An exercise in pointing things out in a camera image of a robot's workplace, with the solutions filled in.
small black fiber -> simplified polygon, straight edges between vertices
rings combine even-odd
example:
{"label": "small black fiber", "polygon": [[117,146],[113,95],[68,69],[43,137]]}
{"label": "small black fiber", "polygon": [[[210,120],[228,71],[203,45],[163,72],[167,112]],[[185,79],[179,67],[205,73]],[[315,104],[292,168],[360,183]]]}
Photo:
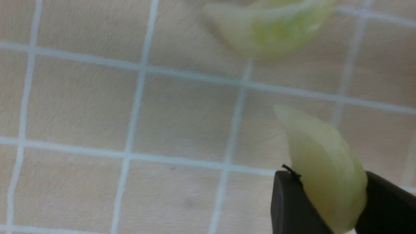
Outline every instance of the small black fiber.
{"label": "small black fiber", "polygon": [[296,173],[292,168],[290,168],[286,164],[283,164],[282,167],[285,168],[291,174],[291,176],[296,180],[296,182],[299,183],[300,185],[302,185],[302,187],[303,187],[303,184],[300,181],[300,178],[301,178],[300,174]]}

tiled surface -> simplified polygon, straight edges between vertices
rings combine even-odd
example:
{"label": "tiled surface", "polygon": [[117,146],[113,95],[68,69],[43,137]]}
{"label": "tiled surface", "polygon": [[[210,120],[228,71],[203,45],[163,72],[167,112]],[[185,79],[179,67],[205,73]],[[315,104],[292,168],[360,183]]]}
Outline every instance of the tiled surface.
{"label": "tiled surface", "polygon": [[124,149],[136,83],[133,71],[38,56],[27,138]]}
{"label": "tiled surface", "polygon": [[230,173],[217,233],[272,233],[273,178]]}
{"label": "tiled surface", "polygon": [[17,137],[27,54],[0,49],[0,135]]}
{"label": "tiled surface", "polygon": [[0,40],[29,44],[35,0],[0,1]]}
{"label": "tiled surface", "polygon": [[[206,2],[0,2],[0,227],[11,202],[13,224],[39,234],[270,233],[272,175],[290,164],[272,106],[331,121],[342,83],[340,130],[364,167],[415,191],[416,22],[399,22],[416,20],[416,3],[374,0],[374,14],[400,18],[370,15],[349,71],[362,1],[338,1],[319,38],[254,61],[240,92],[248,60],[203,17]],[[139,71],[143,55],[166,74]]]}
{"label": "tiled surface", "polygon": [[38,45],[140,62],[150,0],[44,0]]}
{"label": "tiled surface", "polygon": [[206,22],[201,8],[208,2],[212,1],[160,1],[150,64],[236,79],[242,77],[246,59],[224,44],[212,25]]}
{"label": "tiled surface", "polygon": [[370,20],[367,29],[349,95],[416,107],[416,28]]}
{"label": "tiled surface", "polygon": [[27,149],[15,224],[108,233],[121,160]]}
{"label": "tiled surface", "polygon": [[373,9],[383,13],[416,20],[413,0],[374,0]]}
{"label": "tiled surface", "polygon": [[362,7],[363,0],[338,0],[339,5]]}
{"label": "tiled surface", "polygon": [[212,169],[131,163],[119,233],[207,233],[219,180]]}
{"label": "tiled surface", "polygon": [[222,162],[238,89],[149,75],[135,150]]}
{"label": "tiled surface", "polygon": [[7,221],[7,191],[16,161],[16,147],[0,144],[0,224]]}
{"label": "tiled surface", "polygon": [[341,133],[364,167],[397,184],[415,132],[416,116],[352,105],[341,122]]}
{"label": "tiled surface", "polygon": [[286,131],[277,121],[273,105],[295,106],[311,115],[330,120],[335,103],[251,90],[242,114],[234,155],[238,165],[277,169],[290,164]]}
{"label": "tiled surface", "polygon": [[253,80],[303,90],[338,93],[356,17],[339,13],[311,44],[278,60],[257,62]]}

peeled garlic clove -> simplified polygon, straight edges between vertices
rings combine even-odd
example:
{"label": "peeled garlic clove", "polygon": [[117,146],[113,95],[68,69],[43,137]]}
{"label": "peeled garlic clove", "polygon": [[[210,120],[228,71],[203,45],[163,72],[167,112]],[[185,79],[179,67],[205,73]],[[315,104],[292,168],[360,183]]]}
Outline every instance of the peeled garlic clove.
{"label": "peeled garlic clove", "polygon": [[271,58],[316,37],[333,5],[334,0],[258,0],[246,7],[211,3],[204,12],[239,53]]}
{"label": "peeled garlic clove", "polygon": [[351,231],[366,205],[367,176],[358,157],[330,124],[279,105],[275,112],[287,130],[292,169],[335,234]]}

beige tile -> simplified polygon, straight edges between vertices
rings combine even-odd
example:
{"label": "beige tile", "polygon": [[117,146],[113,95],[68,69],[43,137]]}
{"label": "beige tile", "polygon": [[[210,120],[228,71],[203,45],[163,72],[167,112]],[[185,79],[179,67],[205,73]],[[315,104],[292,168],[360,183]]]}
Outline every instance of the beige tile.
{"label": "beige tile", "polygon": [[26,149],[15,224],[108,233],[121,160]]}
{"label": "beige tile", "polygon": [[132,162],[119,234],[208,233],[221,172]]}
{"label": "beige tile", "polygon": [[137,73],[37,57],[27,138],[124,149]]}
{"label": "beige tile", "polygon": [[415,41],[414,28],[370,20],[349,95],[416,107]]}
{"label": "beige tile", "polygon": [[362,7],[363,0],[338,0],[338,5],[345,5],[351,7]]}
{"label": "beige tile", "polygon": [[340,129],[366,170],[401,181],[416,116],[347,105]]}
{"label": "beige tile", "polygon": [[135,151],[222,161],[238,88],[149,75]]}
{"label": "beige tile", "polygon": [[242,78],[247,60],[232,50],[207,23],[201,9],[208,2],[212,1],[159,2],[150,64]]}
{"label": "beige tile", "polygon": [[1,136],[17,137],[19,134],[20,101],[25,85],[26,65],[26,53],[0,50]]}
{"label": "beige tile", "polygon": [[253,80],[284,87],[338,93],[355,16],[337,14],[323,34],[279,60],[256,62]]}
{"label": "beige tile", "polygon": [[16,147],[0,144],[0,224],[7,222],[7,192],[16,161]]}
{"label": "beige tile", "polygon": [[230,173],[217,233],[272,233],[272,191],[273,177]]}
{"label": "beige tile", "polygon": [[269,169],[290,164],[286,131],[273,111],[275,104],[291,105],[327,121],[334,108],[332,102],[250,91],[240,124],[235,164]]}
{"label": "beige tile", "polygon": [[0,1],[0,41],[30,42],[35,0]]}
{"label": "beige tile", "polygon": [[373,9],[416,20],[416,2],[414,0],[374,0]]}
{"label": "beige tile", "polygon": [[150,0],[44,0],[38,45],[140,62]]}

white grout line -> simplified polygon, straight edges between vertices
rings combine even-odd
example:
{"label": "white grout line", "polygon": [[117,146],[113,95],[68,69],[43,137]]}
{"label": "white grout line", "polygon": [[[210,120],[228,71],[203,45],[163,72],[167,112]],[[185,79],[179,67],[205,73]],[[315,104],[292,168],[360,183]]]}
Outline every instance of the white grout line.
{"label": "white grout line", "polygon": [[281,94],[287,94],[287,95],[293,95],[293,96],[299,96],[299,97],[310,97],[310,98],[322,99],[326,101],[337,102],[341,100],[341,97],[339,95],[327,94],[327,93],[322,93],[322,92],[314,92],[314,91],[308,91],[308,90],[300,90],[300,89],[294,89],[294,88],[288,88],[288,87],[280,87],[280,86],[275,86],[275,85],[267,85],[267,84],[262,84],[262,83],[248,82],[246,86],[250,89],[255,89],[255,90],[277,92]]}
{"label": "white grout line", "polygon": [[247,67],[244,72],[243,82],[240,87],[240,92],[238,93],[237,103],[235,105],[233,121],[230,130],[230,138],[228,139],[227,150],[225,152],[224,160],[224,169],[221,174],[220,183],[217,188],[217,195],[215,199],[214,212],[211,219],[211,224],[209,228],[209,234],[215,234],[217,231],[218,224],[220,222],[222,204],[224,202],[225,192],[227,190],[227,181],[228,181],[228,172],[230,171],[230,166],[232,164],[232,157],[235,151],[235,145],[237,143],[238,129],[241,122],[241,117],[243,114],[245,98],[247,96],[247,87],[246,84],[251,78],[253,70],[253,60],[249,59]]}
{"label": "white grout line", "polygon": [[408,20],[406,18],[392,16],[381,12],[366,11],[366,14],[369,19],[381,20],[397,25],[416,28],[416,21],[414,20]]}
{"label": "white grout line", "polygon": [[111,151],[105,149],[94,149],[87,148],[83,146],[76,145],[64,145],[57,144],[52,142],[42,142],[42,141],[25,141],[26,148],[32,149],[46,149],[59,152],[67,152],[71,154],[84,154],[89,156],[101,156],[101,157],[111,157],[111,158],[124,158],[126,153],[121,151]]}
{"label": "white grout line", "polygon": [[213,75],[206,75],[194,72],[178,71],[166,67],[148,66],[147,71],[154,74],[163,74],[174,76],[182,79],[201,80],[208,83],[224,84],[224,85],[240,85],[241,80],[231,79],[226,77],[217,77]]}
{"label": "white grout line", "polygon": [[19,140],[11,137],[0,137],[0,144],[17,145]]}
{"label": "white grout line", "polygon": [[126,187],[127,177],[129,176],[130,159],[124,159],[121,167],[119,186],[117,188],[117,194],[114,201],[113,220],[111,223],[110,234],[117,234],[119,229],[121,201],[123,199],[124,188]]}
{"label": "white grout line", "polygon": [[39,227],[25,227],[25,226],[13,226],[14,232],[30,233],[30,234],[101,234],[98,232],[83,232],[75,230],[65,229],[48,229]]}
{"label": "white grout line", "polygon": [[13,43],[13,42],[6,42],[0,41],[0,48],[6,50],[17,50],[20,52],[28,52],[29,46],[25,44]]}
{"label": "white grout line", "polygon": [[143,96],[143,90],[144,90],[145,75],[146,75],[146,71],[145,69],[143,69],[140,71],[139,76],[137,78],[136,94],[134,97],[134,104],[131,109],[129,132],[127,134],[127,139],[126,139],[126,148],[125,148],[126,153],[131,153],[133,150],[137,121],[139,120],[141,98]]}
{"label": "white grout line", "polygon": [[42,0],[36,0],[35,5],[35,12],[33,15],[32,21],[32,29],[30,32],[30,47],[28,50],[28,57],[27,57],[27,68],[26,68],[26,78],[25,78],[25,86],[23,88],[23,96],[20,104],[20,123],[19,123],[19,139],[17,145],[17,156],[15,167],[13,169],[12,178],[10,180],[9,190],[7,192],[7,234],[12,233],[12,226],[14,222],[14,196],[15,190],[17,186],[17,182],[19,180],[20,171],[22,169],[23,164],[23,157],[24,157],[24,141],[26,137],[26,116],[27,116],[27,106],[29,103],[29,96],[30,96],[30,89],[32,87],[33,81],[33,71],[35,70],[35,51],[34,48],[36,47],[37,41],[37,33],[39,29],[39,22],[40,17],[42,14]]}
{"label": "white grout line", "polygon": [[143,96],[144,85],[146,82],[147,63],[149,59],[149,52],[150,52],[150,47],[152,43],[153,31],[155,28],[158,5],[159,5],[159,0],[152,0],[151,7],[150,7],[150,16],[149,16],[149,20],[147,23],[147,32],[146,32],[146,36],[144,39],[143,54],[141,57],[142,68],[140,69],[139,75],[137,77],[136,94],[134,97],[134,104],[131,109],[129,132],[127,134],[127,139],[126,139],[126,148],[125,148],[126,158],[123,160],[123,166],[121,167],[119,186],[117,188],[117,194],[116,194],[116,198],[114,202],[113,220],[111,224],[110,234],[118,233],[120,212],[121,212],[121,202],[123,199],[123,194],[124,194],[124,189],[126,186],[127,178],[129,176],[130,157],[128,155],[130,155],[133,150],[134,137],[137,131],[137,121],[139,119],[140,104],[141,104],[141,99]]}
{"label": "white grout line", "polygon": [[[15,138],[8,138],[6,142],[1,142],[0,144],[7,144],[7,145],[16,145],[17,139]],[[41,142],[41,141],[26,141],[25,142],[26,148],[33,148],[33,149],[44,149],[44,150],[53,150],[59,152],[68,152],[71,154],[81,154],[93,157],[109,157],[109,158],[128,158],[130,160],[139,160],[145,162],[160,162],[160,163],[167,163],[167,164],[179,164],[179,165],[186,165],[191,167],[203,167],[209,169],[225,169],[225,163],[220,162],[208,162],[202,160],[195,160],[195,159],[187,159],[187,158],[180,158],[180,157],[171,157],[171,156],[162,156],[162,155],[155,155],[155,154],[126,154],[122,151],[111,151],[111,150],[103,150],[103,149],[95,149],[95,148],[87,148],[87,147],[80,147],[80,146],[72,146],[72,145],[63,145],[51,142]],[[255,174],[255,175],[265,175],[265,176],[274,176],[275,171],[273,169],[264,169],[264,168],[255,168],[255,167],[247,167],[241,165],[228,165],[228,170],[230,172],[241,172],[246,174]]]}
{"label": "white grout line", "polygon": [[346,104],[352,104],[356,106],[369,107],[373,109],[386,110],[386,111],[397,112],[397,113],[402,113],[402,114],[416,115],[416,109],[409,108],[409,107],[396,106],[396,105],[392,105],[388,103],[368,101],[368,100],[353,98],[353,97],[344,97],[343,102]]}
{"label": "white grout line", "polygon": [[[345,63],[344,72],[341,77],[341,87],[339,89],[339,95],[345,97],[348,94],[348,90],[351,84],[352,76],[354,75],[354,67],[355,62],[358,57],[359,49],[361,41],[365,34],[366,24],[367,24],[367,17],[365,15],[365,10],[370,7],[372,0],[364,0],[363,8],[359,11],[359,18],[357,20],[357,26],[355,28],[355,34],[351,41],[351,45],[349,47],[347,61]],[[337,105],[335,106],[335,110],[332,116],[332,124],[335,127],[339,127],[342,118],[342,112],[344,109],[344,102],[338,101]]]}
{"label": "white grout line", "polygon": [[79,53],[72,53],[72,52],[67,52],[67,51],[54,50],[54,49],[48,49],[48,48],[39,48],[39,47],[35,49],[35,52],[37,55],[57,57],[57,58],[73,60],[77,62],[87,62],[91,64],[98,64],[98,65],[109,66],[109,67],[126,68],[130,70],[135,70],[135,71],[139,71],[141,69],[140,64],[122,61],[122,60],[108,59],[108,58],[95,56],[95,55],[79,54]]}

